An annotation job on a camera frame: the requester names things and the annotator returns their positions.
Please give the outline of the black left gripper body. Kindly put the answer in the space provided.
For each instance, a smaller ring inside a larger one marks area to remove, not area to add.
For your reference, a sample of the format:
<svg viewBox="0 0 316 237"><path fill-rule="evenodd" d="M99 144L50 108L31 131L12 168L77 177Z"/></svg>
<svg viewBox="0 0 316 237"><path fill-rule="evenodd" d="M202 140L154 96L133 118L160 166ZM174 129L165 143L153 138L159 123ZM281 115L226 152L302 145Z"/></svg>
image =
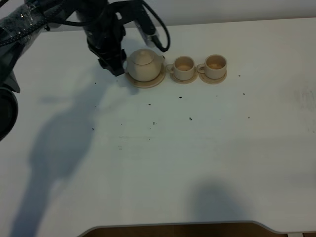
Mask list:
<svg viewBox="0 0 316 237"><path fill-rule="evenodd" d="M82 21L91 22L84 26L89 49L100 59L126 59L121 41L126 35L117 13L123 13L128 1L109 3L107 0L84 0Z"/></svg>

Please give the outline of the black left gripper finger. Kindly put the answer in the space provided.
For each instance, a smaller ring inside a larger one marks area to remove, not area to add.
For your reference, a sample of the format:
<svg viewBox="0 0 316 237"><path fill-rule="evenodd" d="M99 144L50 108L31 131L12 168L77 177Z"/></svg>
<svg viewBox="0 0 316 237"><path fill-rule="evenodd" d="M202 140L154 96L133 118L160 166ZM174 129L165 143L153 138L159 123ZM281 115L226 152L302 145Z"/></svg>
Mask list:
<svg viewBox="0 0 316 237"><path fill-rule="evenodd" d="M124 49L111 52L106 59L106 69L114 76L120 76L125 73L123 64L126 61L126 53Z"/></svg>
<svg viewBox="0 0 316 237"><path fill-rule="evenodd" d="M98 62L103 69L109 69L108 58L99 58Z"/></svg>

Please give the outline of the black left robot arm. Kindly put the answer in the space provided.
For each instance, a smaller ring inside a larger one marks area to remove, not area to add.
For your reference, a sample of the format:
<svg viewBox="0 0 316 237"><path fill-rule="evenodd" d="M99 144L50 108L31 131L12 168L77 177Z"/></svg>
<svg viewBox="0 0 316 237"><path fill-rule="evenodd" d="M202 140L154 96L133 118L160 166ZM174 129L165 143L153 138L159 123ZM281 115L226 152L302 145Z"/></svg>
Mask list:
<svg viewBox="0 0 316 237"><path fill-rule="evenodd" d="M0 21L0 137L5 138L18 116L14 74L18 59L42 30L61 25L83 27L89 49L113 75L123 73L126 54L121 48L124 27L106 0L26 0Z"/></svg>

